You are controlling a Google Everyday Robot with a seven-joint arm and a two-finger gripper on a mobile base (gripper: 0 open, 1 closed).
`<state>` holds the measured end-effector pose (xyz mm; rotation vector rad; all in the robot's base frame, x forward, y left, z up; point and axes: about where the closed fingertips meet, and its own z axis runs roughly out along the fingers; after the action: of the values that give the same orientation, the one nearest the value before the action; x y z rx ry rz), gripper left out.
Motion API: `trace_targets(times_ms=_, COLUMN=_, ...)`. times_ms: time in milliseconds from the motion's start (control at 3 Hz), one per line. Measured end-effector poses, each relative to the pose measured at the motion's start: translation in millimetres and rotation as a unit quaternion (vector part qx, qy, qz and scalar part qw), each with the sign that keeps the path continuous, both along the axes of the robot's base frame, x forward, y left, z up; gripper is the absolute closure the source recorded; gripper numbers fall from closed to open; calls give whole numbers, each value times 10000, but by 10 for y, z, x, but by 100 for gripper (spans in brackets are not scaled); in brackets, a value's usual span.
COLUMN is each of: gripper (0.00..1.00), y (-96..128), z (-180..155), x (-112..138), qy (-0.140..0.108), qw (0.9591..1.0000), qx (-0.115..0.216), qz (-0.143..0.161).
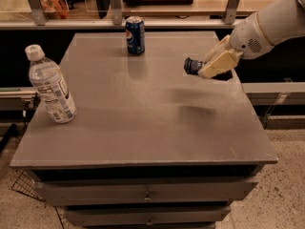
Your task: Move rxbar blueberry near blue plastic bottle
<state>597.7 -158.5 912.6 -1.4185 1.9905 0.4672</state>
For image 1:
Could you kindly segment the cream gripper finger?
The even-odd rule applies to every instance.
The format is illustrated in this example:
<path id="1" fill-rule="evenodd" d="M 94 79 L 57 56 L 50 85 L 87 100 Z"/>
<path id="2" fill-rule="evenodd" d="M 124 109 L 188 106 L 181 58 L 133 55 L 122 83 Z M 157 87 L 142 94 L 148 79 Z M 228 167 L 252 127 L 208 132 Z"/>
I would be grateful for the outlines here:
<path id="1" fill-rule="evenodd" d="M 230 44 L 231 37 L 226 35 L 221 41 L 219 41 L 205 56 L 206 62 L 219 61 L 222 62 L 228 54 L 228 51 L 232 48 Z"/>
<path id="2" fill-rule="evenodd" d="M 217 75 L 230 71 L 237 66 L 242 52 L 234 49 L 222 52 L 214 59 L 208 61 L 198 72 L 203 78 L 213 78 Z"/>

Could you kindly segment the white rounded gripper body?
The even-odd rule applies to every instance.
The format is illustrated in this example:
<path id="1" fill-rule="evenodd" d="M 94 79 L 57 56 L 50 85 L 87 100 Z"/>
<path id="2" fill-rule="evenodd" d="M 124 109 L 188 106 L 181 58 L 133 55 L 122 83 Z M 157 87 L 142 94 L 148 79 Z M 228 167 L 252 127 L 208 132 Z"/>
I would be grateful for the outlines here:
<path id="1" fill-rule="evenodd" d="M 230 35 L 230 45 L 238 52 L 242 52 L 243 59 L 256 59 L 274 48 L 260 25 L 258 12 L 251 14 L 234 27 Z"/>

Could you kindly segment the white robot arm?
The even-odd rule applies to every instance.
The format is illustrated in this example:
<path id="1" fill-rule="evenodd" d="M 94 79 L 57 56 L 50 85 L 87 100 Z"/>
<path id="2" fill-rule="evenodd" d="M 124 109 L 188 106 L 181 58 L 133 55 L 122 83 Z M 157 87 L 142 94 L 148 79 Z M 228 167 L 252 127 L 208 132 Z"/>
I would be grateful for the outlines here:
<path id="1" fill-rule="evenodd" d="M 213 78 L 256 59 L 289 39 L 305 36 L 305 0 L 276 0 L 238 23 L 205 56 L 198 75 Z"/>

